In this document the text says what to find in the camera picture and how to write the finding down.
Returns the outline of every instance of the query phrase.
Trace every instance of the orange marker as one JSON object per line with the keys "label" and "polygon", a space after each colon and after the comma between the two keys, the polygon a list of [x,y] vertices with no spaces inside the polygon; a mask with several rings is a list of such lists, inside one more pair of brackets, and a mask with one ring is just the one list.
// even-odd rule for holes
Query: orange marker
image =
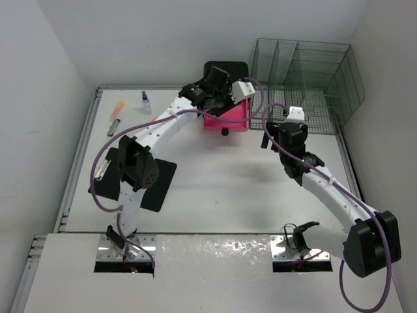
{"label": "orange marker", "polygon": [[123,100],[120,100],[117,103],[115,109],[113,110],[113,113],[110,116],[109,121],[113,122],[117,118],[117,115],[119,114],[120,110],[123,108],[123,105],[124,105],[124,101]]}

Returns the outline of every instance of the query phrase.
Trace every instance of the pink box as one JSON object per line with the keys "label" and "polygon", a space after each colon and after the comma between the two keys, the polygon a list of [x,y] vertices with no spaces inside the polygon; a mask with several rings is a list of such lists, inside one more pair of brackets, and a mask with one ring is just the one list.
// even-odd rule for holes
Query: pink box
{"label": "pink box", "polygon": [[[243,100],[236,106],[223,115],[221,118],[230,120],[245,119],[248,117],[248,99]],[[248,130],[248,121],[241,123],[225,123],[216,121],[215,119],[204,116],[203,129],[211,132],[222,132],[224,136],[229,132],[245,132]]]}

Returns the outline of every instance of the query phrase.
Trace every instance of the metal bracket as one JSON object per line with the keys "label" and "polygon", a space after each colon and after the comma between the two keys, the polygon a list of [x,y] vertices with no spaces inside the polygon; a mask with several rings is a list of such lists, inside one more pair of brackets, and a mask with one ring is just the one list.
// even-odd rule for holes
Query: metal bracket
{"label": "metal bracket", "polygon": [[[156,235],[150,234],[135,234],[133,237],[129,237],[129,240],[139,244],[144,248],[152,257],[155,256],[156,249]],[[123,254],[117,250],[111,243],[106,235],[100,236],[100,242],[98,244],[96,262],[122,262]],[[126,262],[149,262],[150,259],[146,253],[137,249],[134,246],[129,246],[128,255],[126,256]]]}
{"label": "metal bracket", "polygon": [[[288,240],[292,242],[293,235],[288,235]],[[303,258],[308,258],[314,254],[320,252],[319,249],[311,249],[308,253],[301,255],[297,250],[291,249],[287,246],[285,241],[285,235],[271,235],[270,236],[271,244],[271,256],[273,262],[290,262],[290,261],[300,261],[301,256]],[[316,256],[315,258],[309,260],[310,262],[315,261],[330,261],[330,255],[327,252],[323,252]]]}

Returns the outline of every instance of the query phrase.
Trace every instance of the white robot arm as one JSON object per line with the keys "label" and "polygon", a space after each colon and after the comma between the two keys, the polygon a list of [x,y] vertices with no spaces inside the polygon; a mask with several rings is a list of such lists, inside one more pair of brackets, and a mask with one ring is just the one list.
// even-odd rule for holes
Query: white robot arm
{"label": "white robot arm", "polygon": [[[159,176],[155,158],[160,149],[185,125],[197,118],[197,110],[221,115],[234,108],[240,101],[250,98],[255,88],[250,82],[232,82],[228,73],[212,67],[202,80],[182,88],[178,97],[157,120],[175,116],[164,123],[146,127],[133,137],[124,136],[119,141],[120,194],[122,214],[119,226],[124,236],[136,231],[139,206],[147,188]],[[120,251],[124,241],[119,234],[116,213],[107,229],[107,237]]]}
{"label": "white robot arm", "polygon": [[[280,160],[287,175],[316,196],[346,231],[330,230],[318,222],[298,226],[294,229],[292,242],[299,252],[307,252],[311,248],[327,251],[345,260],[352,272],[359,277],[365,277],[385,267],[381,235],[368,212],[362,207],[364,206],[376,216],[384,230],[392,263],[401,259],[395,216],[389,211],[379,213],[359,200],[336,180],[319,157],[306,151],[304,142],[307,139],[308,127],[304,124],[302,108],[290,107],[284,123],[277,125],[269,122],[266,129],[281,147],[278,149],[272,146],[272,150],[280,153]],[[265,134],[262,148],[267,148],[269,139]]]}

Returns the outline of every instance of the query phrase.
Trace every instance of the wire rack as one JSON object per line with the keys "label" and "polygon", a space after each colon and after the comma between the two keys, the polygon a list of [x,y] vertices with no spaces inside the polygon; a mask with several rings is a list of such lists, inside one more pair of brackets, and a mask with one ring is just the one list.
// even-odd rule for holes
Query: wire rack
{"label": "wire rack", "polygon": [[[258,39],[251,77],[267,90],[268,103],[301,106],[313,134],[337,134],[365,98],[351,46],[325,42]],[[260,105],[256,93],[251,112]],[[279,107],[268,118],[285,119]],[[263,129],[261,113],[249,125]]]}

